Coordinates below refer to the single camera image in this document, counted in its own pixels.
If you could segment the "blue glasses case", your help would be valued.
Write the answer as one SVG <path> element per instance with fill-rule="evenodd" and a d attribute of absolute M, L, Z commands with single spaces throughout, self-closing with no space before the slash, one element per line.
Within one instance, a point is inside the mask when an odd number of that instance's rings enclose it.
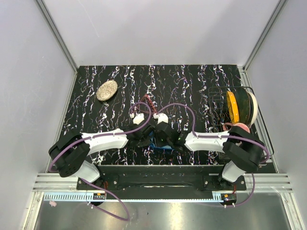
<path fill-rule="evenodd" d="M 164 132 L 159 131 L 156 133 L 155 131 L 152 131 L 149 135 L 150 138 L 150 146 L 154 149 L 160 149 L 160 150 L 172 150 L 173 148 L 170 145 L 171 141 L 171 133 L 170 132 Z"/>

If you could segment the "red frame sunglasses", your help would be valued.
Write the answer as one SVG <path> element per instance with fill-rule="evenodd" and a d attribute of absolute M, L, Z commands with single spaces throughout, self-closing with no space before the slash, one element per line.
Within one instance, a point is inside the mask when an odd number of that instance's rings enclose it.
<path fill-rule="evenodd" d="M 153 101 L 151 100 L 151 97 L 150 97 L 148 94 L 145 94 L 145 95 L 141 98 L 140 102 L 146 103 L 146 104 L 150 107 L 150 111 L 151 111 L 153 114 L 156 114 L 156 113 L 157 113 L 157 109 L 156 109 L 156 107 L 155 107 Z M 144 114 L 149 114 L 149 111 L 142 110 L 142 109 L 140 108 L 140 106 L 141 106 L 141 104 L 137 105 L 137 106 L 135 107 L 135 111 L 138 111 L 138 112 L 144 113 Z"/>

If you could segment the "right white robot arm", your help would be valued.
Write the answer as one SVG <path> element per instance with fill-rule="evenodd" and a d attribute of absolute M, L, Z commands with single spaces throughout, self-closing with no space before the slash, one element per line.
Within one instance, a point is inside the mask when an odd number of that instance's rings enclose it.
<path fill-rule="evenodd" d="M 244 173 L 258 170 L 264 151 L 263 143 L 239 126 L 219 133 L 175 131 L 168 123 L 160 122 L 154 129 L 156 146 L 169 146 L 180 153 L 185 151 L 215 151 L 230 159 L 218 177 L 218 185 L 224 190 L 234 186 Z"/>

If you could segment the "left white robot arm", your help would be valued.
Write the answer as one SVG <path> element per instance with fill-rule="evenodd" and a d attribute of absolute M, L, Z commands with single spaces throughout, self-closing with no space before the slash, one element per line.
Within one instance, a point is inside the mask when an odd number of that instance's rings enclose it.
<path fill-rule="evenodd" d="M 61 177 L 85 179 L 92 189 L 100 189 L 104 183 L 102 173 L 86 160 L 87 156 L 103 150 L 146 146 L 154 128 L 153 121 L 143 121 L 101 133 L 80 133 L 72 129 L 49 149 L 52 162 L 48 171 Z"/>

